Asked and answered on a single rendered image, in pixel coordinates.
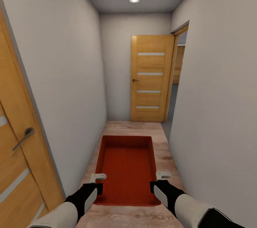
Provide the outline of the storage box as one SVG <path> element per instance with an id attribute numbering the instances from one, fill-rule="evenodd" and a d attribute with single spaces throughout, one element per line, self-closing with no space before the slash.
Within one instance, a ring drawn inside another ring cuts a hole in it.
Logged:
<path id="1" fill-rule="evenodd" d="M 161 201 L 151 193 L 156 163 L 151 136 L 103 135 L 95 174 L 104 173 L 102 195 L 95 205 L 154 207 Z"/>

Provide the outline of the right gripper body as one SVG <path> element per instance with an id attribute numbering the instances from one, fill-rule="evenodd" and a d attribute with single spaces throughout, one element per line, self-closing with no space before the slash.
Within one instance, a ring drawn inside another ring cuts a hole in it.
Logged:
<path id="1" fill-rule="evenodd" d="M 154 185 L 155 185 L 156 183 L 157 183 L 157 182 L 150 182 L 151 193 L 154 193 Z"/>

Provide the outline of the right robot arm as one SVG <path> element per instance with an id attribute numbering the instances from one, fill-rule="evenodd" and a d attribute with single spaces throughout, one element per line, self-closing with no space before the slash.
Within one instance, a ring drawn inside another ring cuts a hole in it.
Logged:
<path id="1" fill-rule="evenodd" d="M 171 178 L 170 172 L 157 172 L 156 182 L 150 182 L 154 193 L 171 211 L 184 228 L 244 228 L 236 224 L 219 208 L 201 202 L 162 178 Z"/>

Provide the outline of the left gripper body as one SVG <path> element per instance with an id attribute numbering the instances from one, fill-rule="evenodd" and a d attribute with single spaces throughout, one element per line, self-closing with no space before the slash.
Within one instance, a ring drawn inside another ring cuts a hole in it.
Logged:
<path id="1" fill-rule="evenodd" d="M 103 183 L 98 183 L 98 184 L 94 183 L 94 186 L 97 188 L 97 195 L 102 195 Z"/>

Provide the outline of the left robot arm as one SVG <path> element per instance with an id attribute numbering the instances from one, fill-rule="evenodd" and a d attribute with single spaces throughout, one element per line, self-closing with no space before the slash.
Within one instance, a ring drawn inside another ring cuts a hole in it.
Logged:
<path id="1" fill-rule="evenodd" d="M 68 196 L 61 205 L 26 228 L 75 228 L 96 197 L 102 195 L 103 183 L 96 184 L 96 180 L 105 180 L 106 177 L 104 173 L 92 174 L 90 183 L 84 183 L 81 189 Z"/>

